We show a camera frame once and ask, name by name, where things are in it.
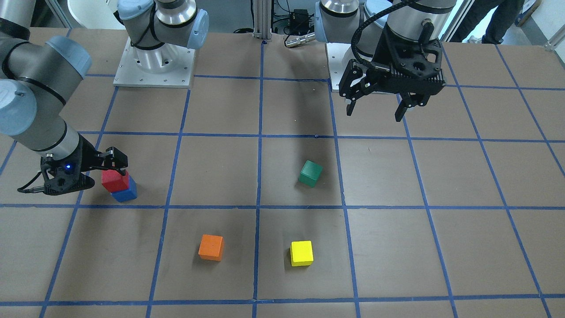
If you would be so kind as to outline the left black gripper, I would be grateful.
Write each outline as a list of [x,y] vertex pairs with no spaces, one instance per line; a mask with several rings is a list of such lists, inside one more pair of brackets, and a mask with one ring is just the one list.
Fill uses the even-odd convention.
[[349,60],[339,83],[339,94],[346,98],[346,114],[351,116],[356,99],[373,92],[398,93],[401,101],[394,113],[402,121],[409,108],[418,105],[418,96],[426,99],[446,85],[441,69],[442,46],[432,38],[432,22],[422,22],[415,38],[406,40],[384,26],[373,58],[365,60],[357,48],[361,30],[351,40],[354,58]]

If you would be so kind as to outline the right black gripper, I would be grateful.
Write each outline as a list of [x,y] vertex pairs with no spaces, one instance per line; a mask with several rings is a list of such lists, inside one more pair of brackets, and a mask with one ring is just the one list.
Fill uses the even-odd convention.
[[91,170],[115,170],[125,176],[128,167],[128,156],[117,149],[109,147],[105,152],[100,152],[91,145],[83,136],[79,135],[77,147],[70,155],[55,159],[43,157],[41,159],[41,175],[44,185],[40,192],[50,196],[57,196],[85,189],[95,185],[95,181],[84,173]]

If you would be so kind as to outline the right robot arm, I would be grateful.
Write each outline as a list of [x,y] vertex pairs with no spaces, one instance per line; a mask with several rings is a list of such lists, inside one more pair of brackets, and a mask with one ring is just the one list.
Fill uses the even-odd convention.
[[[34,0],[1,2],[1,133],[40,156],[40,169],[20,193],[58,196],[90,189],[87,171],[101,170],[116,199],[136,197],[128,157],[115,147],[97,151],[59,114],[89,71],[92,58],[77,42],[54,36],[30,42]],[[172,45],[202,48],[209,14],[193,0],[120,0],[117,18],[138,52]]]

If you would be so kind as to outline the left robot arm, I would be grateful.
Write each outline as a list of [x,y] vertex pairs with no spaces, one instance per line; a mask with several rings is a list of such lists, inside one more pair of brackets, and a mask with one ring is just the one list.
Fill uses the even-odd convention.
[[316,40],[348,44],[339,95],[352,115],[371,93],[398,94],[401,121],[409,108],[426,106],[446,85],[439,34],[454,0],[321,0],[316,3]]

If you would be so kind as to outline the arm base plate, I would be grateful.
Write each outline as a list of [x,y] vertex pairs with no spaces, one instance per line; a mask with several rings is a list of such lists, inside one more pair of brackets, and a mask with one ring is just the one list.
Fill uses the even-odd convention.
[[347,68],[349,60],[353,59],[350,44],[326,43],[327,63],[331,82],[331,91],[339,92],[339,83]]
[[141,50],[126,41],[113,84],[129,88],[190,88],[195,50],[164,44]]

